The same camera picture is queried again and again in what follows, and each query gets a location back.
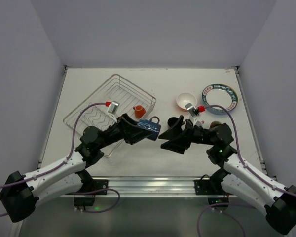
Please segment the orange red mug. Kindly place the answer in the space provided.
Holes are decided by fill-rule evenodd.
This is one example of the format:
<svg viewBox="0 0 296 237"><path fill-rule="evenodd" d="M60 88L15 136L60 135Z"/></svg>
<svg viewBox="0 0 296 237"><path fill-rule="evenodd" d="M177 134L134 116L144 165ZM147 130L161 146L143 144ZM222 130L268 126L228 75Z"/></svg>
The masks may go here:
<svg viewBox="0 0 296 237"><path fill-rule="evenodd" d="M134 106L133 110L134 110L134 116L138 119L142 118L146 113L146 110L142 105Z"/></svg>

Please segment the blue mug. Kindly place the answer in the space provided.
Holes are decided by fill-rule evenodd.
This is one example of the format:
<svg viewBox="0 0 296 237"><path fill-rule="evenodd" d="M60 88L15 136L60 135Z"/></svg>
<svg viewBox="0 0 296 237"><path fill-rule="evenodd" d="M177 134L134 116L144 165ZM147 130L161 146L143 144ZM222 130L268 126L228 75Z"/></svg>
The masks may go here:
<svg viewBox="0 0 296 237"><path fill-rule="evenodd" d="M157 116L152 116L149 120L141 119L139 120L137 127L151 131L152 135L147 138L152 141L156 141L161 130L160 118Z"/></svg>

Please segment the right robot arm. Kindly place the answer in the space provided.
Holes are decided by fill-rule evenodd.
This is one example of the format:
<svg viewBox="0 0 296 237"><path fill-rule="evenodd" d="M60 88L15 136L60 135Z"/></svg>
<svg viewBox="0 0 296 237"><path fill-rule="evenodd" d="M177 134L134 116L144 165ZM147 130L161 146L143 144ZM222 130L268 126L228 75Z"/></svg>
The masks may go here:
<svg viewBox="0 0 296 237"><path fill-rule="evenodd" d="M161 148L183 154L192 143L210 145L206 151L212 164L218 165L210 179L226 193L236 195L266 218L269 225L282 235L287 235L296 225L296 186L285 186L256 169L231 143L236 133L223 123L204 129L183 117L159 135L165 140Z"/></svg>

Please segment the black mug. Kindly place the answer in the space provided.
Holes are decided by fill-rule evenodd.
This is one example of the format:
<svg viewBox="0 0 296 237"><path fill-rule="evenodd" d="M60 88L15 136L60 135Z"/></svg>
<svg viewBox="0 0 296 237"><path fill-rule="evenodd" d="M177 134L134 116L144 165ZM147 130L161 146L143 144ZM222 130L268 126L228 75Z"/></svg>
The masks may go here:
<svg viewBox="0 0 296 237"><path fill-rule="evenodd" d="M213 122L210 124L210 129L212 129L212 128L216 127L216 126L219 126L219 125L221 125L221 124L222 124L222 123L219 122L219 121L213 121Z"/></svg>

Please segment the brown striped mug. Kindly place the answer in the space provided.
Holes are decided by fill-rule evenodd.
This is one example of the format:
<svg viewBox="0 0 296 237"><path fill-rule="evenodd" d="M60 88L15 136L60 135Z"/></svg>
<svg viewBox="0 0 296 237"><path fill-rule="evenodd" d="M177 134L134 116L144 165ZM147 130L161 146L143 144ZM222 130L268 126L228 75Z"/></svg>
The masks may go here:
<svg viewBox="0 0 296 237"><path fill-rule="evenodd" d="M176 127L178 128L178 126L176 125L177 121L179 120L179 118L177 117L171 117L167 120L167 127L168 129L170 129L171 127Z"/></svg>

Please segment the dark green plate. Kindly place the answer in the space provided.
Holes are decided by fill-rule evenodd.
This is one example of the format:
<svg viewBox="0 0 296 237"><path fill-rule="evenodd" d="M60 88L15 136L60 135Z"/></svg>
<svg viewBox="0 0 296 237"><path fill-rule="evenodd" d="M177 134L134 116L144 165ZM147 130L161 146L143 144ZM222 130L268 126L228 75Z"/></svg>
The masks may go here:
<svg viewBox="0 0 296 237"><path fill-rule="evenodd" d="M225 84L211 84L202 91L202 101L204 106L220 105L227 111L236 108L239 102L236 91Z"/></svg>

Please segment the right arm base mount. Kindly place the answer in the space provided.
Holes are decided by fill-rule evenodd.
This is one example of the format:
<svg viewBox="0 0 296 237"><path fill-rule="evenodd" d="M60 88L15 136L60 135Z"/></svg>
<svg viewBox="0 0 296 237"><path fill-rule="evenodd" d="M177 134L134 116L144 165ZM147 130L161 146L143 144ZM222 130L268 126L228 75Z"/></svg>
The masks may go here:
<svg viewBox="0 0 296 237"><path fill-rule="evenodd" d="M211 176L205 174L198 179L194 180L194 189L196 195L218 196L209 197L208 204L226 203L225 205L218 206L222 210L228 208L230 193L222 189L221 182L229 173L224 169L219 169Z"/></svg>

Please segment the orange bowl white inside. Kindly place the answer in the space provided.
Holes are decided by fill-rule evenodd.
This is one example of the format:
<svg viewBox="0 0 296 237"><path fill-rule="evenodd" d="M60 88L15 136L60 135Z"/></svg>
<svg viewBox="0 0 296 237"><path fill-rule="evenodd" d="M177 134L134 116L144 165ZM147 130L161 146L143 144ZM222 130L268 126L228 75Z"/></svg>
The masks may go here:
<svg viewBox="0 0 296 237"><path fill-rule="evenodd" d="M196 96L189 92L183 92L177 95L176 104L181 110L186 111L185 106L188 103L191 103L192 105L196 106L198 103Z"/></svg>

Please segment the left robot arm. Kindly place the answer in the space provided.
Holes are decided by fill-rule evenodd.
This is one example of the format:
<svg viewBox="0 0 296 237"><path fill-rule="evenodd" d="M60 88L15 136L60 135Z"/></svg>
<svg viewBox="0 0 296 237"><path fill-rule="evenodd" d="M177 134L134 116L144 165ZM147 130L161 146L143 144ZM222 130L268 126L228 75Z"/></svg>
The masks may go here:
<svg viewBox="0 0 296 237"><path fill-rule="evenodd" d="M104 131L89 126L80 138L81 143L66 157L36 171L10 174L0 192L0 201L10 220L16 223L30 216L39 205L61 195L90 194L96 186L87 168L104 156L102 148L120 140L133 145L152 134L127 114Z"/></svg>

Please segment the aluminium mounting rail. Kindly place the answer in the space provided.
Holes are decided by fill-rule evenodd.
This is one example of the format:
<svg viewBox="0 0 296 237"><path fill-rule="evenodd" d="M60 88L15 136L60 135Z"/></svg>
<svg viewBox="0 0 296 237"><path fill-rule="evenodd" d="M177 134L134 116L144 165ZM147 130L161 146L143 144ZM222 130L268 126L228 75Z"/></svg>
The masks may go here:
<svg viewBox="0 0 296 237"><path fill-rule="evenodd" d="M94 180L106 180L105 188L117 190L122 198L233 198L232 194L213 193L200 188L194 181L200 177L105 177L94 176Z"/></svg>

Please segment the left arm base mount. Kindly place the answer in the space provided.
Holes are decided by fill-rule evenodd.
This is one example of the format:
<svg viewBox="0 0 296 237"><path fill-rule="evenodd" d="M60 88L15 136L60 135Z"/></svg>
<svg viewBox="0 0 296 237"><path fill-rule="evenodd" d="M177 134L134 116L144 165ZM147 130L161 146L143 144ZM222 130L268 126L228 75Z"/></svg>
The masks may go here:
<svg viewBox="0 0 296 237"><path fill-rule="evenodd" d="M82 181L82 187L77 191L78 193L97 191L108 187L109 181L107 179L93 179L86 170L77 172L77 175ZM90 207L95 203L95 199L96 194L92 194L91 197L75 197L74 206L86 210L86 207Z"/></svg>

